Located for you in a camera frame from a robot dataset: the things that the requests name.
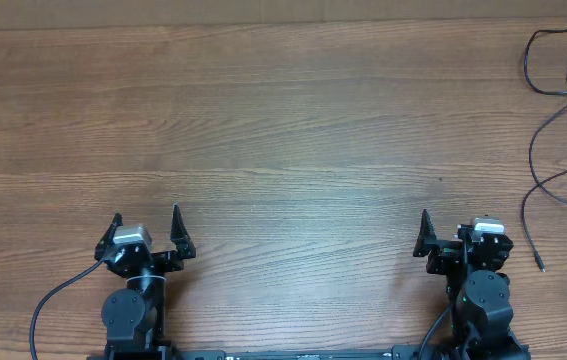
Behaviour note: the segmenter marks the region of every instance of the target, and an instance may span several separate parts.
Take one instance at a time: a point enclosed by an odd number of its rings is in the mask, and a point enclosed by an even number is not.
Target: black cable
[[[430,330],[427,331],[427,334],[425,334],[425,338],[423,338],[423,343],[421,344],[421,347],[419,348],[418,360],[423,360],[423,353],[425,351],[425,346],[427,346],[427,343],[430,341],[430,338],[432,337],[432,335],[434,335],[434,332],[439,327],[439,325],[441,325],[441,321],[443,321],[443,319],[445,319],[445,317],[450,314],[450,311],[452,311],[453,307],[454,307],[454,302],[451,302],[450,305],[447,307],[447,309],[445,309],[445,311],[443,311],[441,316],[439,316],[439,318],[436,319],[434,324],[432,324],[432,327],[430,328]]]
[[[43,299],[41,299],[41,301],[39,302],[39,304],[36,306],[36,310],[34,310],[34,315],[32,316],[32,323],[30,324],[30,354],[32,355],[32,359],[33,360],[38,360],[38,357],[36,356],[36,347],[34,346],[34,330],[36,328],[36,318],[39,316],[39,312],[41,312],[41,309],[43,308],[43,305],[45,305],[45,303],[50,300],[50,298],[52,296],[54,296],[54,294],[56,294],[57,292],[61,291],[63,288],[65,288],[68,285],[71,285],[73,283],[75,283],[77,280],[80,280],[81,278],[83,278],[84,276],[86,276],[87,274],[91,273],[92,271],[96,270],[96,268],[98,268],[101,264],[103,264],[103,260],[105,259],[105,256],[102,257],[99,261],[97,261],[94,265],[90,266],[88,269],[86,269],[85,271],[83,271],[82,273],[76,275],[75,277],[71,278],[70,280],[64,282],[63,284],[55,287],[52,291],[50,291],[47,295],[45,295],[45,297]]]
[[[469,249],[467,247],[467,245],[465,244],[465,240],[463,240],[463,277],[467,278],[468,271],[469,271],[469,266],[470,266],[470,261],[469,261],[469,257],[470,255],[468,254]]]
[[[563,30],[537,30],[536,32],[534,32],[534,34],[532,35],[532,37],[530,38],[530,40],[527,43],[527,46],[525,48],[525,58],[523,60],[523,72],[525,74],[525,80],[527,81],[527,83],[530,85],[530,87],[540,93],[540,94],[544,94],[544,95],[555,95],[555,96],[567,96],[567,91],[545,91],[545,90],[541,90],[538,87],[536,87],[533,83],[532,80],[530,80],[530,76],[528,73],[528,57],[529,57],[529,53],[530,53],[530,46],[532,45],[532,42],[534,42],[536,36],[538,34],[541,33],[545,33],[545,34],[559,34],[559,33],[566,33],[567,29],[563,29]],[[560,176],[563,176],[565,174],[567,174],[567,170],[561,171],[558,174],[554,174],[550,177],[548,177],[547,179],[541,181],[538,176],[536,175],[536,171],[534,169],[534,161],[533,161],[533,150],[534,150],[534,142],[536,141],[536,137],[539,135],[539,133],[549,124],[551,124],[554,120],[556,120],[559,116],[563,115],[563,113],[565,113],[567,111],[567,105],[564,106],[563,108],[561,108],[559,111],[557,111],[554,115],[552,115],[549,119],[547,119],[545,122],[543,122],[543,124],[541,124],[541,126],[538,127],[538,129],[534,132],[534,135],[532,136],[532,140],[530,141],[530,147],[529,147],[529,151],[528,151],[528,162],[530,165],[530,172],[532,173],[532,177],[534,178],[534,182],[536,183],[536,185],[534,185],[534,187],[532,187],[527,194],[525,194],[525,196],[523,197],[523,201],[521,203],[521,223],[523,224],[523,230],[525,232],[525,236],[527,237],[528,241],[530,242],[530,246],[532,247],[532,251],[534,253],[534,260],[536,261],[537,265],[539,266],[539,269],[541,269],[542,271],[545,272],[545,265],[543,264],[543,260],[541,258],[541,255],[539,254],[539,252],[536,249],[536,246],[534,245],[534,241],[532,240],[532,236],[530,234],[530,231],[527,227],[527,222],[525,219],[525,205],[527,203],[527,199],[530,197],[530,195],[534,192],[534,190],[540,188],[541,190],[543,190],[546,194],[548,194],[549,196],[551,196],[552,198],[554,198],[555,200],[557,200],[560,203],[566,204],[567,205],[567,199],[558,196],[556,194],[554,194],[553,192],[551,192],[550,190],[548,190],[544,185]]]
[[[467,353],[467,347],[470,345],[470,341],[473,338],[470,337],[470,334],[467,335],[465,341],[463,341],[463,345],[461,346],[461,351],[459,352],[459,358],[463,358],[463,354]]]
[[[567,29],[563,29],[563,30],[536,30],[534,32],[534,34],[532,34],[532,37],[530,37],[530,40],[527,42],[527,46],[525,47],[525,57],[523,58],[523,73],[525,74],[525,80],[530,85],[530,87],[539,94],[543,94],[543,95],[567,95],[567,91],[545,91],[545,90],[539,89],[538,87],[536,87],[532,83],[532,80],[530,80],[530,75],[529,75],[528,70],[527,70],[528,58],[530,56],[530,47],[532,46],[532,43],[534,42],[534,40],[536,40],[536,36],[538,34],[562,34],[562,33],[567,33]]]

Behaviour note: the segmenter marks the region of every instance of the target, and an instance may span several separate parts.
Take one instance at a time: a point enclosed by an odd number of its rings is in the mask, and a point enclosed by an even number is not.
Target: cable plug
[[[534,250],[534,260],[536,260],[536,265],[539,266],[539,269],[545,272],[545,265],[543,264],[543,259],[541,259],[541,254],[536,250]]]

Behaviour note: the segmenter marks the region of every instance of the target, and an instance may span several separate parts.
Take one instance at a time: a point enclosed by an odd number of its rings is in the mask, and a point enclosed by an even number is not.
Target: wood grain surface
[[[92,264],[115,211],[167,247],[179,202],[198,248],[169,276],[182,349],[386,348],[421,341],[445,279],[411,256],[420,212],[440,236],[501,217],[515,242],[513,329],[567,358],[567,207],[533,182],[527,148],[567,99],[521,72],[538,28],[567,19],[392,21],[0,32],[0,359],[28,359],[36,303]],[[563,88],[567,34],[532,76]],[[567,168],[567,114],[539,172]],[[552,189],[567,196],[567,176]],[[41,359],[105,344],[105,269],[59,293]]]

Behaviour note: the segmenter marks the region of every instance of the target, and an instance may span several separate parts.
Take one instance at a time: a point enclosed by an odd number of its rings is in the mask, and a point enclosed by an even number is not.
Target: brown cardboard
[[[326,21],[567,16],[565,0],[325,0]]]
[[[325,0],[262,0],[264,23],[324,20]]]
[[[0,0],[0,30],[567,16],[567,0]]]

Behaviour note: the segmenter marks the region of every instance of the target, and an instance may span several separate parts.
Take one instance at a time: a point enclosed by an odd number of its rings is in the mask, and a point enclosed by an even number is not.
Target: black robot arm
[[[514,247],[505,227],[496,218],[475,218],[458,226],[456,238],[439,240],[423,210],[413,255],[427,255],[427,272],[446,276],[452,314],[453,337],[437,347],[435,358],[530,359],[510,330],[510,281],[497,272]]]
[[[165,274],[183,270],[183,260],[196,257],[196,249],[175,204],[170,240],[176,250],[152,253],[152,238],[142,224],[123,225],[120,214],[94,249],[94,258],[127,280],[103,303],[101,317],[107,328],[103,356],[88,359],[179,359],[176,347],[163,340],[165,332]]]

